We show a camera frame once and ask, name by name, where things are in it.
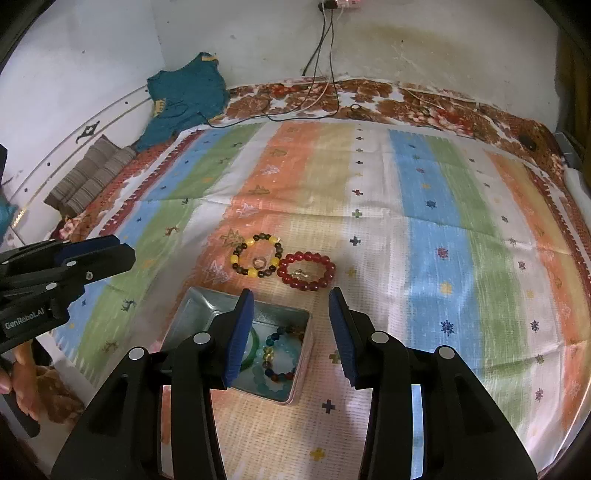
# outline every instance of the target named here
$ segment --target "pillow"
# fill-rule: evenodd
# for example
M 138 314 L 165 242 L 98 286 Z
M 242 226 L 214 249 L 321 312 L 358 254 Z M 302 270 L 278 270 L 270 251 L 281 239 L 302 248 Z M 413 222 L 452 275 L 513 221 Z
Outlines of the pillow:
M 579 207 L 585 225 L 591 231 L 591 191 L 587 187 L 583 173 L 574 168 L 565 168 L 564 184 Z
M 115 152 L 109 161 L 86 180 L 84 185 L 66 202 L 63 208 L 64 213 L 70 218 L 80 215 L 134 158 L 135 151 L 131 147 L 121 148 Z
M 44 203 L 63 214 L 70 198 L 91 178 L 119 149 L 104 135 L 92 145 L 84 158 L 50 192 Z

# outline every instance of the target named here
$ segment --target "black cable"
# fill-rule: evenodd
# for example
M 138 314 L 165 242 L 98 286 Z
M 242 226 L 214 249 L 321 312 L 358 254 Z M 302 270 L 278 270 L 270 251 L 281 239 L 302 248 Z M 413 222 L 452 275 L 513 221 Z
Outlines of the black cable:
M 323 19 L 323 24 L 324 24 L 322 26 L 322 35 L 320 36 L 320 41 L 318 42 L 318 45 L 316 46 L 316 49 L 314 50 L 314 53 L 310 57 L 310 60 L 308 60 L 308 63 L 306 63 L 306 66 L 304 67 L 304 70 L 301 72 L 301 74 L 302 74 L 303 77 L 306 76 L 306 72 L 308 71 L 308 67 L 310 66 L 310 63 L 312 63 L 312 60 L 314 60 L 314 55 L 316 55 L 316 53 L 321 49 L 322 44 L 324 43 L 324 39 L 329 34 L 330 27 L 329 27 L 329 30 L 327 30 L 326 33 L 324 33 L 324 27 L 326 26 L 326 17 L 324 16 L 324 14 L 322 15 L 322 19 Z
M 337 113 L 339 113 L 339 109 L 340 109 L 340 104 L 339 104 L 339 93 L 336 89 L 336 82 L 335 82 L 335 73 L 333 71 L 333 66 L 332 66 L 332 47 L 333 44 L 335 43 L 335 24 L 334 24 L 334 10 L 330 11 L 330 25 L 328 27 L 328 30 L 326 30 L 326 17 L 324 15 L 322 15 L 322 34 L 320 36 L 320 42 L 319 42 L 319 47 L 317 47 L 317 50 L 314 52 L 315 54 L 317 53 L 316 56 L 316 64 L 314 65 L 314 75 L 312 77 L 312 83 L 310 84 L 310 88 L 308 89 L 308 92 L 306 93 L 306 97 L 300 102 L 299 105 L 295 106 L 294 108 L 292 108 L 292 110 L 289 110 L 287 112 L 281 112 L 281 113 L 277 113 L 277 115 L 285 115 L 287 113 L 292 113 L 298 109 L 300 109 L 304 103 L 306 102 L 306 100 L 309 98 L 310 93 L 312 91 L 312 89 L 314 88 L 314 84 L 316 82 L 316 73 L 317 73 L 317 69 L 318 69 L 318 62 L 320 60 L 320 52 L 322 50 L 322 44 L 324 43 L 324 39 L 328 36 L 329 31 L 332 29 L 332 37 L 330 40 L 330 51 L 329 51 L 329 64 L 330 64 L 330 73 L 331 73 L 331 77 L 332 77 L 332 84 L 333 84 L 333 89 L 335 90 L 335 95 L 336 95 L 336 102 L 337 102 L 337 109 L 331 113 L 330 115 L 325 115 L 325 116 L 321 116 L 321 117 L 292 117 L 292 118 L 284 118 L 284 119 L 275 119 L 275 118 L 271 118 L 270 115 L 266 112 L 261 113 L 259 115 L 254 115 L 254 116 L 250 116 L 248 118 L 244 118 L 242 120 L 239 120 L 238 122 L 234 122 L 232 124 L 229 125 L 222 125 L 222 126 L 216 126 L 216 125 L 212 125 L 211 123 L 209 123 L 209 120 L 207 120 L 207 118 L 201 113 L 201 112 L 197 112 L 199 115 L 201 115 L 201 117 L 203 117 L 203 119 L 205 120 L 205 123 L 210 126 L 211 128 L 228 128 L 228 127 L 233 127 L 234 125 L 238 125 L 241 124 L 243 122 L 246 122 L 248 120 L 253 120 L 255 118 L 262 118 L 262 117 L 267 117 L 270 121 L 272 122 L 285 122 L 288 120 L 314 120 L 314 119 L 322 119 L 322 118 L 328 118 L 331 116 L 335 116 Z M 267 105 L 265 106 L 265 110 L 269 108 L 271 104 L 271 99 L 269 98 L 269 101 L 267 102 Z
M 283 118 L 280 120 L 275 120 L 274 118 L 270 118 L 267 116 L 269 118 L 269 120 L 271 120 L 273 122 L 287 122 L 288 120 L 320 120 L 322 118 L 330 118 L 332 116 L 335 116 L 337 113 L 339 113 L 339 110 L 340 110 L 339 92 L 336 89 L 335 72 L 334 72 L 333 66 L 332 66 L 332 47 L 333 47 L 333 44 L 335 43 L 335 24 L 333 21 L 334 14 L 335 14 L 334 10 L 331 10 L 330 11 L 330 25 L 329 25 L 329 29 L 326 31 L 326 33 L 328 34 L 329 30 L 332 28 L 332 38 L 330 40 L 330 51 L 329 51 L 329 65 L 330 65 L 330 76 L 332 78 L 333 89 L 335 90 L 335 96 L 336 96 L 336 110 L 328 115 L 325 115 L 325 116 L 297 116 L 297 117 L 292 117 L 292 118 Z

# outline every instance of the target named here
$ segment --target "yellow and black beaded bracelet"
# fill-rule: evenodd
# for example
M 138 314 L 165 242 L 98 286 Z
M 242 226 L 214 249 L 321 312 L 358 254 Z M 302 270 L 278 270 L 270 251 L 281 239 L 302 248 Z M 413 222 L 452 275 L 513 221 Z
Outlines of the yellow and black beaded bracelet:
M 240 254 L 246 250 L 248 247 L 251 247 L 258 242 L 259 240 L 268 241 L 270 244 L 275 246 L 275 255 L 271 258 L 271 265 L 266 270 L 262 270 L 259 268 L 244 268 L 240 266 Z M 232 268 L 236 270 L 236 273 L 241 275 L 247 275 L 248 277 L 252 278 L 263 278 L 263 277 L 270 277 L 273 275 L 273 272 L 277 270 L 277 266 L 279 265 L 279 260 L 283 255 L 283 248 L 279 243 L 279 239 L 268 233 L 259 233 L 258 235 L 253 235 L 249 239 L 247 239 L 242 245 L 238 245 L 236 249 L 233 251 L 232 256 L 230 256 L 230 264 Z

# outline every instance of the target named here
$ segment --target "teal cloth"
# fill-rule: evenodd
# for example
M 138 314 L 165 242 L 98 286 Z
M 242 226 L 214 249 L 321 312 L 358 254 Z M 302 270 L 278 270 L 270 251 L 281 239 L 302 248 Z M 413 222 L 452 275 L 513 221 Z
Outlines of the teal cloth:
M 217 60 L 203 60 L 208 57 L 209 53 L 201 52 L 180 70 L 161 70 L 148 79 L 152 100 L 164 100 L 165 107 L 139 138 L 135 146 L 138 152 L 223 112 L 230 96 L 217 70 Z
M 16 205 L 11 205 L 4 197 L 4 194 L 0 194 L 0 244 L 2 243 L 2 238 L 4 238 L 6 230 L 8 230 L 8 227 L 12 222 L 12 217 L 14 216 L 16 209 Z

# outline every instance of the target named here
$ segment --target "finger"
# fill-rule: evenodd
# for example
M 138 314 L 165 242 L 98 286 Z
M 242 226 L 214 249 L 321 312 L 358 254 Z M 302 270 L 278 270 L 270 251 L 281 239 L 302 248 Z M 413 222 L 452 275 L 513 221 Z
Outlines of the finger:
M 10 393 L 12 390 L 10 377 L 8 374 L 0 368 L 0 394 L 5 395 Z
M 12 387 L 17 394 L 17 402 L 21 410 L 34 420 L 38 420 L 43 404 L 37 389 L 35 366 L 15 363 L 12 367 Z

